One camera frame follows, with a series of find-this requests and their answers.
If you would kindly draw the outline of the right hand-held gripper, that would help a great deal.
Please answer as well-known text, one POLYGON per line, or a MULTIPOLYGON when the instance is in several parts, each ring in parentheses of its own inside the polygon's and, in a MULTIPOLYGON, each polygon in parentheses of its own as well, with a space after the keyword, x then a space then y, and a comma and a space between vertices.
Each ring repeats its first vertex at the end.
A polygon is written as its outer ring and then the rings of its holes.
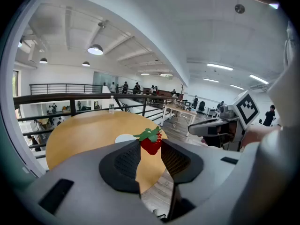
POLYGON ((188 126, 188 132, 198 137, 216 137, 221 139, 224 150, 239 151, 246 129, 260 111, 249 91, 240 93, 229 105, 220 108, 220 118, 212 118, 188 126))

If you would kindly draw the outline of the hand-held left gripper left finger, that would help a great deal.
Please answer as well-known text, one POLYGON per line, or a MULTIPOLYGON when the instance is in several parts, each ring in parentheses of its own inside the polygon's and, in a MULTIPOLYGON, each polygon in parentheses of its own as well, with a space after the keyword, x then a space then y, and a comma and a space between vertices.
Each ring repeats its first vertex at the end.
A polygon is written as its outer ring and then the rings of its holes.
POLYGON ((140 198, 137 140, 68 158, 28 187, 31 210, 44 222, 157 222, 140 198))

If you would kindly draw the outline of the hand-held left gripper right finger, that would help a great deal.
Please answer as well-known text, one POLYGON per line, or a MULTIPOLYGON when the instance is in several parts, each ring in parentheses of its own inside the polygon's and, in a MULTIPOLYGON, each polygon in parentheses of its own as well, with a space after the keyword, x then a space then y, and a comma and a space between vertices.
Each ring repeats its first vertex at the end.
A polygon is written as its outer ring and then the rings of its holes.
POLYGON ((167 221, 208 200, 228 178, 241 153, 164 139, 161 159, 173 179, 167 221))

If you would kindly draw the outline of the red strawberry with green leaves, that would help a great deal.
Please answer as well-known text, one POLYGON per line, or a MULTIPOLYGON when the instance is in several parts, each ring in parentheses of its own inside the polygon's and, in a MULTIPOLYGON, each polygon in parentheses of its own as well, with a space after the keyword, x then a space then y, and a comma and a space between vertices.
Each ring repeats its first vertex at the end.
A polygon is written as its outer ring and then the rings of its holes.
POLYGON ((146 128, 142 133, 133 135, 133 137, 138 139, 140 146, 150 155, 156 155, 162 144, 161 130, 159 126, 153 130, 146 128))

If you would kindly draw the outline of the person's right forearm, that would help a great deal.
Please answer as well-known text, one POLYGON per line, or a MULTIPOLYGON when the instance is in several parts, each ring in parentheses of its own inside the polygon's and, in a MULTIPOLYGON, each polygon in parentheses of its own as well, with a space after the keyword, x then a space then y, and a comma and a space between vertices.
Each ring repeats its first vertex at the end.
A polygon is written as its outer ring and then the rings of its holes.
POLYGON ((267 134, 275 130, 281 130, 280 125, 275 125, 272 127, 251 125, 245 131, 244 137, 241 140, 241 146, 246 147, 250 143, 260 142, 267 134))

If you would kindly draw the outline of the round wooden table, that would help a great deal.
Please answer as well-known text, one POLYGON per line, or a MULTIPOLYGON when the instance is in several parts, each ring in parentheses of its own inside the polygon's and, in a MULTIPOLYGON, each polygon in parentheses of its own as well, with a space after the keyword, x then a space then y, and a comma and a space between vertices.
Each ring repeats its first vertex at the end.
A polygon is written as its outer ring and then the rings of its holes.
MULTIPOLYGON (((93 111, 78 114, 65 120, 51 132, 45 152, 48 168, 53 169, 75 154, 107 148, 115 143, 119 135, 137 135, 146 128, 153 130, 157 126, 155 122, 129 112, 93 111)), ((136 175, 141 193, 152 187, 164 172, 160 149, 156 155, 150 155, 142 148, 136 175)))

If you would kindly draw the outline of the white round plate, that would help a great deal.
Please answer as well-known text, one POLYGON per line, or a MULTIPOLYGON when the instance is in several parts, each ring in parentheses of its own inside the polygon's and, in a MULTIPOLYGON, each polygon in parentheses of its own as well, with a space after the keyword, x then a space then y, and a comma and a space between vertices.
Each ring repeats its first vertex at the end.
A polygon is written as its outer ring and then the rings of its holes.
POLYGON ((131 134, 122 134, 116 137, 115 142, 116 143, 121 143, 121 142, 127 142, 127 141, 131 141, 131 140, 136 140, 137 138, 134 137, 131 134))

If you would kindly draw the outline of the white desk with wooden top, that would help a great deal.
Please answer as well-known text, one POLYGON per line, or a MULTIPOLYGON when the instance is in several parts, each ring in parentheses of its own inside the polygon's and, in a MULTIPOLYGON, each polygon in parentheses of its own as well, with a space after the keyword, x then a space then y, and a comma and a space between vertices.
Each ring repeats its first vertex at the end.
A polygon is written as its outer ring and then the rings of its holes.
POLYGON ((170 110, 169 117, 168 117, 169 120, 171 119, 171 115, 172 115, 173 111, 190 115, 191 118, 190 118, 190 121, 188 123, 188 126, 192 125, 194 123, 195 119, 196 119, 196 115, 197 115, 196 111, 192 111, 192 110, 188 111, 188 110, 182 109, 179 105, 175 105, 175 104, 166 104, 164 106, 163 116, 162 116, 162 120, 160 122, 160 127, 162 127, 163 124, 164 124, 167 109, 170 110))

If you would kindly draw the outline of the long ceiling strip light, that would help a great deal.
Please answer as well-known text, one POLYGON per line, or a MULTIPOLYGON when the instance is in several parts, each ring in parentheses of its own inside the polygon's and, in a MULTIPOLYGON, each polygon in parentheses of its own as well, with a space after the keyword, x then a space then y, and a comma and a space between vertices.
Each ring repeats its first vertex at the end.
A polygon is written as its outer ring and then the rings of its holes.
POLYGON ((214 67, 214 68, 219 68, 219 69, 224 69, 224 70, 233 71, 233 68, 231 68, 231 67, 226 67, 226 66, 217 65, 217 64, 211 64, 211 63, 208 63, 207 66, 208 66, 208 67, 214 67))
POLYGON ((260 77, 257 77, 257 76, 255 76, 253 74, 249 75, 249 77, 251 77, 251 78, 253 78, 253 79, 255 79, 255 80, 257 80, 257 81, 259 81, 259 82, 261 82, 263 84, 269 84, 266 80, 264 80, 264 79, 262 79, 260 77))

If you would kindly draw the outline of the dark metal railing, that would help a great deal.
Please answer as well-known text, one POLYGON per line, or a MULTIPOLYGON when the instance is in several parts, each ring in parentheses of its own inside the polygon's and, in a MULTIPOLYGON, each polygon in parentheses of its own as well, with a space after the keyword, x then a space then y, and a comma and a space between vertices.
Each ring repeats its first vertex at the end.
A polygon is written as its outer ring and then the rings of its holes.
MULTIPOLYGON (((14 104, 15 107, 19 107, 19 105, 24 104, 31 104, 31 103, 38 103, 38 102, 48 102, 48 101, 69 101, 70 102, 70 112, 68 112, 68 115, 71 117, 76 116, 78 114, 87 113, 87 112, 93 112, 93 111, 83 111, 78 112, 75 109, 75 102, 79 99, 96 99, 96 98, 103 98, 108 99, 110 97, 110 94, 106 93, 98 93, 98 94, 83 94, 83 93, 58 93, 58 94, 40 94, 40 95, 29 95, 29 96, 21 96, 21 97, 15 97, 14 98, 14 104)), ((95 111, 107 111, 105 109, 95 110, 95 111)), ((141 116, 145 117, 145 111, 142 111, 140 114, 141 116)), ((166 135, 164 131, 161 130, 162 138, 166 138, 166 135)))

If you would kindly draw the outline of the person's white shirt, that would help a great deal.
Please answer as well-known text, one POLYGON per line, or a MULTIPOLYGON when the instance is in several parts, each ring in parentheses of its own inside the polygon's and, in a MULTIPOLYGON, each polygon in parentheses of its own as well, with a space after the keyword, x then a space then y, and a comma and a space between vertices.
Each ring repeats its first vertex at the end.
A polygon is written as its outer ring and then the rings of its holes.
POLYGON ((232 225, 280 225, 296 214, 293 202, 300 186, 300 33, 289 22, 284 70, 268 90, 282 127, 256 147, 249 178, 232 211, 232 225))

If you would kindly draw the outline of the distant black balcony railing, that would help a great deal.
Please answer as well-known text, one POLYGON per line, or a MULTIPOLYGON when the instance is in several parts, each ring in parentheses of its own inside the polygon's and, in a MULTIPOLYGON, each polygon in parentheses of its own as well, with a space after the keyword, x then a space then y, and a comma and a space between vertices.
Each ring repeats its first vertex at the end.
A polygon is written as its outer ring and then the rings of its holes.
POLYGON ((56 94, 56 93, 101 93, 102 85, 78 83, 41 83, 30 84, 30 94, 56 94))

